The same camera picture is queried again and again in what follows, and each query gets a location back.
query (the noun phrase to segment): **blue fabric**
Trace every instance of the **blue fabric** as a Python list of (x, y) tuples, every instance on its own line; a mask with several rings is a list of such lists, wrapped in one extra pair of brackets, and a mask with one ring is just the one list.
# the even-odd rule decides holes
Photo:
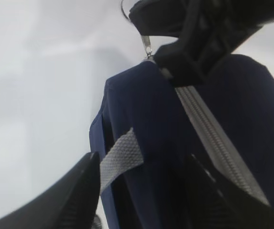
[(274, 78), (242, 55), (231, 56), (214, 76), (196, 88), (274, 207)]
[[(196, 89), (274, 207), (274, 80), (265, 67), (240, 55), (230, 56), (212, 78), (214, 82)], [(174, 88), (151, 62), (107, 80), (90, 129), (91, 150), (102, 159), (131, 127), (144, 165), (126, 172), (121, 185), (102, 194), (110, 229), (192, 228), (183, 182), (185, 156), (208, 156)], [(133, 206), (125, 206), (127, 201)], [(131, 227), (120, 217), (132, 217)]]

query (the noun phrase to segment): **silver zipper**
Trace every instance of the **silver zipper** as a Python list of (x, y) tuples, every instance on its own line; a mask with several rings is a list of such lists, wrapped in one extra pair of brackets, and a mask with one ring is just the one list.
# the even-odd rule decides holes
[(216, 169), (236, 186), (269, 205), (258, 182), (195, 88), (183, 87), (176, 91)]

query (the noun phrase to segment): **white background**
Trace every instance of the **white background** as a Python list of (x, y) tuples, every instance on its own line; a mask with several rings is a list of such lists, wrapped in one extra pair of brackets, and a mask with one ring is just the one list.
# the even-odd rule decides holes
[[(274, 75), (274, 24), (237, 52)], [(144, 56), (117, 0), (0, 0), (0, 217), (90, 151), (105, 80)]]

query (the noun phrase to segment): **metal zipper slider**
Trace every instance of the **metal zipper slider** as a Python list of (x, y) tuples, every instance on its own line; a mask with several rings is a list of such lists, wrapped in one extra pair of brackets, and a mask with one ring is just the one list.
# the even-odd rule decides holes
[(152, 56), (152, 47), (151, 47), (151, 41), (149, 36), (141, 36), (143, 46), (145, 48), (147, 59), (150, 59)]

